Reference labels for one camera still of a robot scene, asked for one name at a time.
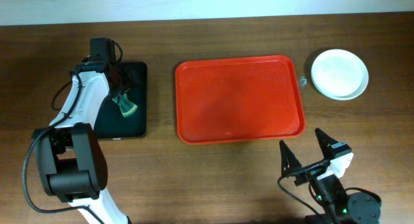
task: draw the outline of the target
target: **red rectangular tray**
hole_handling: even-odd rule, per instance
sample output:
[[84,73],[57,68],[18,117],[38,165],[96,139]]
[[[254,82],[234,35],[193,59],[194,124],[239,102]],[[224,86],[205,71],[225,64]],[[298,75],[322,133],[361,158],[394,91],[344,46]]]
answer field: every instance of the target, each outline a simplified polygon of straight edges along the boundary
[[286,56],[184,62],[175,91],[178,134],[188,144],[296,137],[305,129]]

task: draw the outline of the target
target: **wood surface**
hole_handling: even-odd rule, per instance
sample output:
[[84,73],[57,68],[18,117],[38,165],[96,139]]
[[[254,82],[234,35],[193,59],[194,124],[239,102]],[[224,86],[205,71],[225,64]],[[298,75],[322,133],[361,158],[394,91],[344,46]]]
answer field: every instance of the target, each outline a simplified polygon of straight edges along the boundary
[[[116,40],[125,61],[148,66],[146,137],[100,143],[107,187],[133,223],[290,223],[311,214],[277,186],[277,140],[190,146],[177,136],[173,73],[180,62],[268,54],[290,57],[298,78],[308,81],[301,90],[306,130],[286,140],[302,164],[322,157],[316,127],[346,141],[355,156],[341,179],[344,187],[379,194],[382,223],[412,223],[413,12],[0,27],[0,223],[85,223],[77,211],[31,210],[21,172],[33,130],[56,116],[54,93],[96,37]],[[354,100],[330,100],[312,85],[313,59],[333,48],[367,65],[368,87]],[[45,195],[34,157],[29,167],[35,203],[65,207]],[[307,186],[295,187],[292,179],[283,184],[317,207]]]

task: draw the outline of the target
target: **white plate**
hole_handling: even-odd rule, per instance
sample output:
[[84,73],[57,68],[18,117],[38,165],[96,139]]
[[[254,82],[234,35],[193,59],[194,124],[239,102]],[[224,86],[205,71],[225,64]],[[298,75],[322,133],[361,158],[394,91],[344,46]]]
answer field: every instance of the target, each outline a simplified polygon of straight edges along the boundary
[[365,91],[368,70],[355,54],[341,49],[321,53],[312,64],[312,81],[319,92],[335,100],[350,100]]

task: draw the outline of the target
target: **wooden table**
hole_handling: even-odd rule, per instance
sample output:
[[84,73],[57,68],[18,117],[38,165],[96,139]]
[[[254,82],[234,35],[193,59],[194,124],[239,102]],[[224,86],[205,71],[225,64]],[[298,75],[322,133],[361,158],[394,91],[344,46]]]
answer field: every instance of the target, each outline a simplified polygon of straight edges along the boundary
[[[311,211],[284,194],[276,140],[190,146],[177,136],[173,71],[186,60],[267,54],[290,57],[301,90],[306,131],[287,144],[303,165],[321,159],[314,129],[345,140],[355,153],[342,178],[383,199],[382,223],[414,214],[414,13],[257,17],[0,27],[0,214],[2,223],[85,223],[79,212],[46,215],[23,197],[23,157],[35,128],[56,116],[50,101],[68,70],[89,53],[89,39],[115,39],[125,61],[148,65],[147,136],[100,143],[107,187],[133,223],[286,223]],[[330,100],[312,85],[312,60],[326,49],[358,55],[367,90]],[[58,102],[63,103],[64,93]],[[28,185],[36,204],[65,207],[45,195],[35,160]],[[307,186],[283,184],[317,206]]]

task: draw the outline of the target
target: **white wall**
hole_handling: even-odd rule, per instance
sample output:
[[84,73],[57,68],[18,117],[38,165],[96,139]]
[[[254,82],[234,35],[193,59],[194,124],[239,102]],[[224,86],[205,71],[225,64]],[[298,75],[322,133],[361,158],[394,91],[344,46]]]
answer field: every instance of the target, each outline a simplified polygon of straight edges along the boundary
[[0,0],[0,25],[414,10],[414,0]]

